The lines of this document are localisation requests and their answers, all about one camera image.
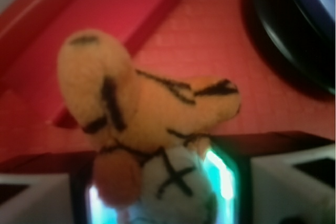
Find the red surface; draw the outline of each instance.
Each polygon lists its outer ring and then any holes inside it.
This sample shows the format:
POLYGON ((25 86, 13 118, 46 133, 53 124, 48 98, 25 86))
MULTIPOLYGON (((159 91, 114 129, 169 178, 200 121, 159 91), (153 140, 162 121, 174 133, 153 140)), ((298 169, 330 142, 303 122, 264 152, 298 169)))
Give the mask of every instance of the red surface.
MULTIPOLYGON (((98 0, 96 2, 89 2, 94 7, 90 9, 92 20, 97 19, 99 10, 96 8, 104 13, 110 10, 110 6, 101 6, 98 0)), ((73 9, 72 12, 80 14, 87 10, 73 9)), ((96 21, 98 28, 112 32, 112 21, 107 14, 103 17, 105 19, 96 21)), ((48 99, 41 92, 49 91, 48 85, 55 84, 53 74, 45 75, 47 78, 42 80, 41 76, 36 76, 36 83, 25 86, 25 78, 34 72, 25 64, 32 60, 42 72, 54 72, 54 63, 41 66, 35 57, 45 48, 57 50, 65 29, 63 26, 69 25, 62 20, 65 20, 65 13, 51 23, 39 38, 44 42, 48 31, 56 31, 59 36, 57 43, 51 45, 51 41, 46 41, 43 47, 32 44, 25 52, 29 57, 23 57, 16 70, 12 69, 13 72, 6 75, 6 85, 16 87, 18 91, 7 91, 0 96, 0 160, 21 153, 89 148, 79 130, 46 125, 35 115, 35 108, 31 109, 28 105, 29 97, 25 97, 25 90, 36 91, 35 97, 40 99, 41 108, 44 103, 57 98, 54 91, 47 92, 48 99), (14 72, 22 75, 11 82, 11 77, 14 78, 11 73, 14 72)), ((71 20, 86 25, 80 22, 80 17, 71 20)), ((77 29, 77 26, 72 24, 66 29, 77 29)), ((334 98, 318 99, 302 93, 269 68, 246 31, 241 0, 182 0, 133 59, 137 65, 175 77, 216 74, 232 79, 242 94, 242 108, 237 117, 219 125, 214 133, 298 130, 335 139, 334 98)))

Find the black round object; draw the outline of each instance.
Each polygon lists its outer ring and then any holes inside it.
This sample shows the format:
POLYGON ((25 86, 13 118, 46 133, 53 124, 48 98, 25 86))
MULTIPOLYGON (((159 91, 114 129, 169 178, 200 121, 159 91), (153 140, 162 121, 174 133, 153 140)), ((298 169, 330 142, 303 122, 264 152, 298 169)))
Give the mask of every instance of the black round object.
POLYGON ((263 29, 283 58, 310 82, 335 95, 335 41, 318 33, 297 0, 252 2, 263 29))

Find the black x stitching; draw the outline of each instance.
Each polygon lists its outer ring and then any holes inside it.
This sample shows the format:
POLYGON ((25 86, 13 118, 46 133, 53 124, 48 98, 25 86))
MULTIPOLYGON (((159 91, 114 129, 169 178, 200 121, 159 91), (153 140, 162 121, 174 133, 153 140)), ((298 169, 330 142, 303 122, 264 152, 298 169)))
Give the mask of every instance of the black x stitching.
POLYGON ((183 193, 185 193, 188 196, 193 196, 193 191, 191 188, 186 184, 186 182, 183 180, 183 176, 185 176, 188 173, 191 173, 192 171, 196 170, 195 166, 187 167, 183 170, 176 171, 172 164, 169 161, 169 158, 167 156, 167 153, 165 152, 164 148, 160 148, 158 151, 159 155, 162 155, 164 165, 170 175, 170 178, 168 178, 166 181, 164 181, 161 186, 159 187, 156 197, 157 199, 162 198, 162 194, 164 193, 165 188, 172 184, 176 183, 177 186, 181 189, 183 193))

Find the black stitched line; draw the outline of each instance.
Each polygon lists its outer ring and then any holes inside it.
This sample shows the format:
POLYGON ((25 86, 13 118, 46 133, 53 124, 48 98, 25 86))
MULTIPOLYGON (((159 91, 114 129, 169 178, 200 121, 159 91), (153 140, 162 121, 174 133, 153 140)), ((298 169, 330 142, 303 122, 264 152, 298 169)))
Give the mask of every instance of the black stitched line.
POLYGON ((122 114, 117 102, 116 91, 117 87, 112 78, 105 77, 103 87, 101 89, 102 99, 106 102, 106 107, 109 111, 111 120, 118 131, 126 129, 126 124, 122 118, 122 114))
POLYGON ((191 87, 190 87, 189 84, 187 84, 185 82, 178 82, 178 81, 173 81, 173 80, 169 80, 169 79, 160 78, 160 77, 157 77, 157 76, 152 75, 150 73, 143 72, 141 70, 137 70, 136 72, 141 76, 144 76, 148 79, 151 79, 153 81, 156 81, 156 82, 164 85, 176 98, 178 98, 183 103, 186 103, 186 104, 189 104, 189 105, 195 105, 196 104, 195 100, 192 100, 190 98, 185 97, 180 92, 181 89, 188 90, 188 91, 191 92, 192 90, 191 90, 191 87))
MULTIPOLYGON (((187 194, 188 196, 192 196, 193 195, 193 191, 191 190, 191 188, 184 182, 184 180, 182 179, 181 176, 179 176, 178 172, 175 171, 174 167, 172 166, 172 164, 169 161, 169 158, 167 156, 167 153, 165 152, 164 148, 160 148, 159 149, 159 153, 162 155, 163 158, 163 163, 169 173, 169 175, 171 176, 169 179, 171 179, 172 182, 176 182, 176 184, 178 185, 178 187, 182 190, 182 192, 184 192, 185 194, 187 194)), ((192 168, 191 171, 189 171, 188 173, 192 172, 194 170, 194 167, 189 167, 188 169, 192 168)), ((156 197, 158 199, 161 198, 163 192, 164 192, 164 188, 167 186, 166 182, 164 182, 160 188, 158 189, 158 192, 156 194, 156 197)))
POLYGON ((184 140, 183 145, 187 146, 190 142, 194 142, 196 141, 199 137, 211 137, 210 134, 206 134, 206 133, 192 133, 192 134, 183 134, 181 132, 178 132, 176 130, 167 129, 167 132, 171 135, 174 135, 178 138, 181 138, 184 140))
POLYGON ((133 155, 141 156, 145 158, 151 158, 153 156, 153 153, 146 153, 146 152, 135 150, 133 148, 130 148, 128 146, 121 144, 119 141, 117 141, 117 145, 115 146, 103 146, 100 149, 99 154, 111 154, 116 150, 125 150, 133 155))
POLYGON ((201 95, 228 95, 232 93, 238 93, 238 90, 235 88, 228 87, 231 84, 229 80, 222 80, 218 83, 206 87, 204 89, 198 90, 194 92, 195 96, 201 95))
POLYGON ((95 134, 102 128, 104 128, 107 125, 107 118, 106 116, 102 116, 100 118, 97 118, 96 120, 92 121, 88 125, 84 126, 82 130, 87 134, 95 134))
MULTIPOLYGON (((164 190, 165 188, 174 183, 174 181, 176 180, 180 180, 181 177, 183 177, 184 175, 187 175, 188 173, 191 173, 193 172, 194 170, 196 170, 196 167, 195 166, 192 166, 192 167, 187 167, 183 170, 180 170, 178 172, 174 172, 173 176, 170 177, 169 179, 167 179, 158 189, 157 193, 156 193, 156 197, 158 199, 161 199, 162 198, 162 194, 164 193, 164 190)), ((187 194, 188 196, 193 196, 193 191, 190 189, 190 187, 188 187, 188 185, 186 185, 185 182, 183 183, 179 183, 178 182, 178 185, 182 188, 182 191, 187 194)))
POLYGON ((98 43, 99 39, 95 35, 83 35, 70 41, 71 45, 85 45, 91 43, 98 43))

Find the red textured background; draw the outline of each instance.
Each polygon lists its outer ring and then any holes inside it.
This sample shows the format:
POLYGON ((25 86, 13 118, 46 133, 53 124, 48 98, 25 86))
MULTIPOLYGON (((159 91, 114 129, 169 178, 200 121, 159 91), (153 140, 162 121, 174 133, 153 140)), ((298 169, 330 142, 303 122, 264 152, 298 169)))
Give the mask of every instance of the red textured background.
MULTIPOLYGON (((215 74, 234 81, 242 94, 241 111, 214 133, 300 130, 334 140, 334 98, 307 95, 272 71, 241 11, 242 0, 182 0, 134 62, 173 77, 215 74)), ((22 153, 90 148, 79 130, 45 125, 14 92, 1 95, 0 108, 0 117, 8 118, 0 125, 0 161, 22 153), (9 104, 15 109, 7 109, 9 104)))

